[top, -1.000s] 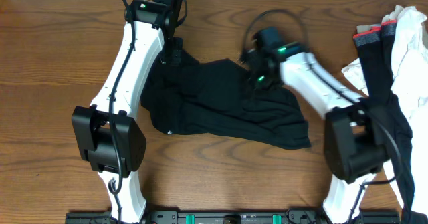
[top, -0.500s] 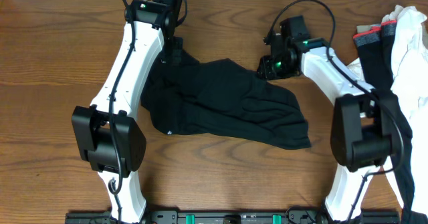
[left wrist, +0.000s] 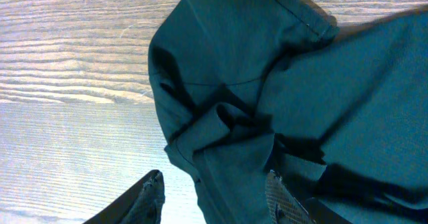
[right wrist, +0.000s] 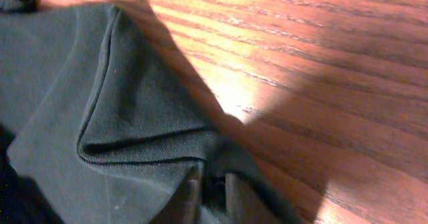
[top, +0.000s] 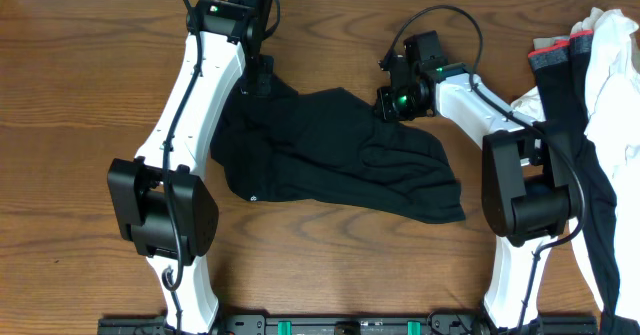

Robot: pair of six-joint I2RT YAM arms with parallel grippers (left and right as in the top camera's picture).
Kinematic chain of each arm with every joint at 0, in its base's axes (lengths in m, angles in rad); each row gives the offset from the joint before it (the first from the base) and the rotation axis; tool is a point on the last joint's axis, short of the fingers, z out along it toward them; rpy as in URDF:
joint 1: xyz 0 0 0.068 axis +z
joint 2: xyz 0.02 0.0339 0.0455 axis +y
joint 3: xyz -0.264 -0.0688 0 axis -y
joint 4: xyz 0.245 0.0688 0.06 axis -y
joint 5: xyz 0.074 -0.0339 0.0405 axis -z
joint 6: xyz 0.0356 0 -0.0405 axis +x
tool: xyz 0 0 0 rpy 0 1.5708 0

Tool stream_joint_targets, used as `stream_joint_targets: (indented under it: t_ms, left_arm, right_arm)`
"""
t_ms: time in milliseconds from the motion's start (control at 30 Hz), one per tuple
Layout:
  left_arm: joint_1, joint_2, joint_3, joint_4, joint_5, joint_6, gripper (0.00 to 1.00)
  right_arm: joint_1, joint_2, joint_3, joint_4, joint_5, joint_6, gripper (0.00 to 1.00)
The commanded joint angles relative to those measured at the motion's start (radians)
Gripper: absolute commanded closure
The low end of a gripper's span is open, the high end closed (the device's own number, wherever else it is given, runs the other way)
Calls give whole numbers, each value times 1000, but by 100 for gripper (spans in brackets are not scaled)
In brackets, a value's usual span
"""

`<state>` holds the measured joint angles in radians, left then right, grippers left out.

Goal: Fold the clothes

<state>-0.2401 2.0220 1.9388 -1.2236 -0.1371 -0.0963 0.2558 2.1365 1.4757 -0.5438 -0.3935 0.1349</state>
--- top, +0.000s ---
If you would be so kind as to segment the black t-shirt white logo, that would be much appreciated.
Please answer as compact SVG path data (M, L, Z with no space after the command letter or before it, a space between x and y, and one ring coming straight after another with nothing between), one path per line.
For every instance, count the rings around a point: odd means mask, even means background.
M441 142L376 118L344 88L299 94L272 77L266 96L236 89L210 152L246 201L313 199L431 224L465 218Z

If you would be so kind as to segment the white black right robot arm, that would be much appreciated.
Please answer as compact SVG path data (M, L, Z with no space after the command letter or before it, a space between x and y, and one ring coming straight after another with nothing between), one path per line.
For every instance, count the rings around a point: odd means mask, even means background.
M585 195L564 131L515 111L473 69L444 60L383 62L390 83L377 91L385 120L428 114L454 122L482 151L481 203L496 236L491 283L483 298L494 334L538 330L537 295L552 248L569 241Z

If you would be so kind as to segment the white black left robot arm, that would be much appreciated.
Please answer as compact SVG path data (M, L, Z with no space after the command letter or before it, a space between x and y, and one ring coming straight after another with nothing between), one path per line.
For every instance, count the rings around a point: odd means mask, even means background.
M218 207L204 177L209 146L237 84L261 65L275 27L273 0L200 0L187 8L188 35L175 85L151 134L131 160L114 159L107 185L121 237L158 278L167 312L102 319L101 334L214 334L219 300L207 253Z

